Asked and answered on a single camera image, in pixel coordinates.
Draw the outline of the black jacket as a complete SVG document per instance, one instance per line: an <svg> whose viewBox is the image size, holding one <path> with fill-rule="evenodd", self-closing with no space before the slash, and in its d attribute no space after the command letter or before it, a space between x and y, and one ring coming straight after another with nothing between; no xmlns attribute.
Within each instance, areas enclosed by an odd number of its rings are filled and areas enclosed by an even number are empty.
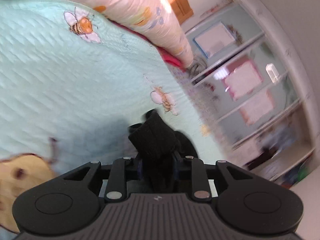
<svg viewBox="0 0 320 240"><path fill-rule="evenodd" d="M138 152L142 179L152 193L174 191L176 155L199 157L189 138L167 125L155 109L144 114L143 123L129 127L129 140Z"/></svg>

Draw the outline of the red blanket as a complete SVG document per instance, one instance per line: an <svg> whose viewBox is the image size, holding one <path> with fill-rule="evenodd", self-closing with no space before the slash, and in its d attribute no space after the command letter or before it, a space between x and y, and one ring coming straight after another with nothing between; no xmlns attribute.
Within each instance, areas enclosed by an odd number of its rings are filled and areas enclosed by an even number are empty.
<svg viewBox="0 0 320 240"><path fill-rule="evenodd" d="M154 45L148 38L146 38L142 34L139 34L139 33L135 32L135 31L133 31L133 30L131 30L131 29L129 29L129 28L117 23L117 22L115 22L115 21L111 21L111 22L113 24L115 24L116 26L118 26L118 27L120 27L120 28L122 28L122 29L124 29L124 30L126 30L126 31L128 31L130 33L132 33L133 35L139 36L140 38L142 38L145 41L149 42L149 44L151 44L152 46L154 46L157 49L157 51L159 52L162 60L165 63L168 63L168 64L172 65L173 67L176 67L176 68L182 70L183 72L185 72L182 62L178 58L176 58L176 57L172 56L170 53L168 53L164 48Z"/></svg>

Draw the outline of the mint green bee quilt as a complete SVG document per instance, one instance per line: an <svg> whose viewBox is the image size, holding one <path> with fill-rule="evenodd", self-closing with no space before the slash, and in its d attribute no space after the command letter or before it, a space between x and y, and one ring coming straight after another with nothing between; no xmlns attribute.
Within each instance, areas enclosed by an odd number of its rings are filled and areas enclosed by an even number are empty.
<svg viewBox="0 0 320 240"><path fill-rule="evenodd" d="M22 153L60 175L136 153L128 127L156 109L208 164L222 157L188 73L84 5L1 0L1 160Z"/></svg>

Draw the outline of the glass door wardrobe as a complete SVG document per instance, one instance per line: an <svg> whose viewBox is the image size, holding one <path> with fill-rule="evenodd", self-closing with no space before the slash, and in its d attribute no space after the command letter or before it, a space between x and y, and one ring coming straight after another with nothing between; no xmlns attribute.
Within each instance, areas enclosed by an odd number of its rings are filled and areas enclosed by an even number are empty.
<svg viewBox="0 0 320 240"><path fill-rule="evenodd" d="M293 43L261 0L225 0L187 31L195 102L231 163L284 187L319 160L319 111Z"/></svg>

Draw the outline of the pink floral duvet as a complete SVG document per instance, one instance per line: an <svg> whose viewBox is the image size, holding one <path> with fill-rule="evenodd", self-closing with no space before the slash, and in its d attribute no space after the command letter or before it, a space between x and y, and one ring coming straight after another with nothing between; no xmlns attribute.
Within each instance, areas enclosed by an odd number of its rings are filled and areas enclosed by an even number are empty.
<svg viewBox="0 0 320 240"><path fill-rule="evenodd" d="M69 0L81 3L108 19L145 36L179 59L187 68L193 62L190 44L167 0Z"/></svg>

